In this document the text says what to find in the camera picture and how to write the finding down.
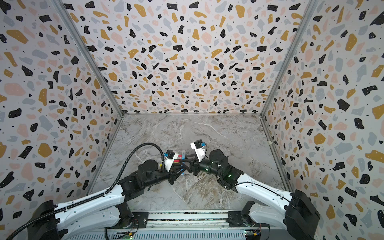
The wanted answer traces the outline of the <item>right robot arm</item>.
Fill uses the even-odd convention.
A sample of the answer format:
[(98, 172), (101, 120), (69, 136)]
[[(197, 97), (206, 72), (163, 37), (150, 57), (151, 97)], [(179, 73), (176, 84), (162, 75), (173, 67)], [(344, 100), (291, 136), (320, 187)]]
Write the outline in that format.
[(194, 156), (176, 159), (173, 167), (181, 166), (195, 176), (199, 173), (214, 175), (218, 184), (226, 190), (247, 195), (264, 204), (245, 207), (245, 215), (255, 223), (280, 227), (296, 240), (313, 240), (321, 215), (302, 191), (279, 190), (261, 183), (244, 171), (230, 165), (221, 150), (213, 150), (209, 156), (199, 149)]

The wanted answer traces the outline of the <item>blue highlighter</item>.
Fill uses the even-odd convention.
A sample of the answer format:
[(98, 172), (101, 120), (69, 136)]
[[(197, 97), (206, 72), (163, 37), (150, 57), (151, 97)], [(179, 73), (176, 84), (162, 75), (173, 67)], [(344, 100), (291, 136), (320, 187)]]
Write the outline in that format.
[[(184, 160), (185, 158), (186, 158), (186, 151), (182, 150), (181, 159)], [(180, 163), (183, 166), (182, 168), (186, 170), (186, 165), (181, 161), (180, 161)]]

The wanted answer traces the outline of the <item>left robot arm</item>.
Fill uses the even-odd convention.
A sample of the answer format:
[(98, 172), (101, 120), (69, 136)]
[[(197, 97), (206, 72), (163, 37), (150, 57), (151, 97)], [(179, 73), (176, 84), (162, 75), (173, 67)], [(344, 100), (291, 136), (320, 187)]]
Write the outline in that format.
[(188, 166), (180, 162), (172, 163), (169, 170), (162, 170), (155, 160), (147, 160), (112, 188), (57, 205), (53, 201), (44, 202), (27, 227), (28, 239), (67, 240), (99, 228), (138, 228), (140, 222), (132, 213), (128, 201), (163, 181), (174, 184), (186, 170)]

